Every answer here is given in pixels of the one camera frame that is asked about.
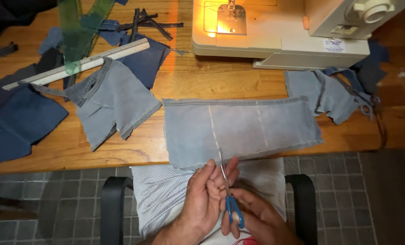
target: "ruler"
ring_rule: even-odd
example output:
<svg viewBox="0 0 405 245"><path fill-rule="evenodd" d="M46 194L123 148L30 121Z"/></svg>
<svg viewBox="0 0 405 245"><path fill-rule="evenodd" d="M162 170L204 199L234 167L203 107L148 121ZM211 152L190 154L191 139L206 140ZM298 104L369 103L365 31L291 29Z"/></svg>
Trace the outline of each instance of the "ruler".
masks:
<svg viewBox="0 0 405 245"><path fill-rule="evenodd" d="M143 38L141 40L131 42L129 44L123 45L121 47L116 47L114 49L108 50L106 52L102 52L100 54L88 57L86 59L82 59L80 61L79 65L79 72L89 70L91 68L97 67L99 65L102 65L104 63L104 57L109 57L114 60L125 57L130 54L137 53L139 51L145 50L149 48L149 43L148 39ZM22 81L24 82L29 82L32 84L37 84L37 85L45 85L53 81L57 81L59 79L65 78L67 76L70 76L71 74L66 73L65 71L65 66L58 67L53 70L49 70L46 72L43 72L41 74L35 75L33 77L29 77L26 79L23 79ZM8 84L3 87L5 90L10 90L14 87L18 86L17 82Z"/></svg>

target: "wood grain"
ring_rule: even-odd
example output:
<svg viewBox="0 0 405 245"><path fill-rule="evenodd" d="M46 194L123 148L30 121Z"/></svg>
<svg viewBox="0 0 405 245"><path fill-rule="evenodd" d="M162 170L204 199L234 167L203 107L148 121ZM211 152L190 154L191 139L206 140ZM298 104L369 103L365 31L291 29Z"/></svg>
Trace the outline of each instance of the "wood grain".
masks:
<svg viewBox="0 0 405 245"><path fill-rule="evenodd" d="M115 4L109 19L119 20L121 24L132 22L135 7L145 8L149 14L158 13L157 21L161 23L184 22L184 28L169 30L174 37L170 42L154 28L140 28L139 31L173 48L192 51L191 0L141 0L139 3L129 2L126 6ZM58 25L57 9L52 9L39 13L28 27L10 27L4 31L0 36L0 47L14 41L19 45L19 50L0 58L0 78L38 62L39 45L49 28ZM385 26L389 28L383 28L384 31L378 29L377 37L385 40L391 62L382 65L388 75L380 83L378 94L384 106L384 120L389 132L388 147L405 147L405 78L397 77L402 68L405 71L405 40L401 44L396 36L403 34L405 39L405 11ZM403 33L398 31L398 26L404 26ZM99 38L92 54L109 49L111 46ZM81 73L78 81L94 70ZM62 81L53 82L50 87L61 88ZM193 53L181 57L175 52L171 52L160 67L151 91L158 99L287 97L281 70L253 69L252 59L196 57ZM50 98L63 105L70 112L69 116L50 135L32 147L31 155L0 163L0 173L168 163L163 135L163 108L136 128L126 141L115 134L95 152L91 152L80 121L75 115L75 106L64 103L59 97ZM369 150L377 149L380 145L376 122L370 122L358 111L338 126L325 115L316 120L325 144L285 152L279 156Z"/></svg>

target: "chair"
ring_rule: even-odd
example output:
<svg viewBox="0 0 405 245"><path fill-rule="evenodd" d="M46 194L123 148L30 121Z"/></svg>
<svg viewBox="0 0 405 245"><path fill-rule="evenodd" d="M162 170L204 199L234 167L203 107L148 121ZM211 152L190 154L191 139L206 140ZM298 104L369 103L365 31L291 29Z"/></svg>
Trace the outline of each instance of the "chair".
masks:
<svg viewBox="0 0 405 245"><path fill-rule="evenodd" d="M310 177L305 174L287 175L286 183L293 187L295 228L297 236L307 245L317 245L316 196ZM124 192L133 190L129 177L109 177L101 194L101 245L123 244Z"/></svg>

